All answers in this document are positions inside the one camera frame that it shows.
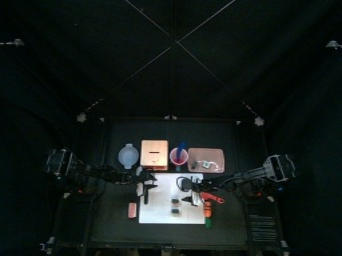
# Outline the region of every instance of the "orange box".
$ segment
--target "orange box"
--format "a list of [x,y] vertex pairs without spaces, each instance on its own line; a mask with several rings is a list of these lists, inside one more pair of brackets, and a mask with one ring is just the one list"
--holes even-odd
[[166,171],[168,169],[168,141],[166,140],[142,140],[140,165],[154,171]]

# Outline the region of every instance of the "light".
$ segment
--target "light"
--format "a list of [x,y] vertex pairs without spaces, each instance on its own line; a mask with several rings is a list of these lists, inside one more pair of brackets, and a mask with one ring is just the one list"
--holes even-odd
[[325,45],[325,48],[335,48],[335,50],[337,47],[342,48],[342,45],[339,45],[336,41],[329,41]]

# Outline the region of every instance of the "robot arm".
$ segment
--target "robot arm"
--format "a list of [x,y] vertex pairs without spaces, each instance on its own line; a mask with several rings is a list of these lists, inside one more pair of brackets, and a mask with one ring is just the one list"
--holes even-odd
[[247,172],[235,173],[217,178],[202,179],[192,182],[186,178],[181,179],[178,188],[181,191],[193,189],[194,191],[213,191],[229,188],[231,184],[237,186],[255,179],[265,179],[272,182],[284,182],[295,177],[295,166],[289,155],[272,155],[267,157],[263,166]]

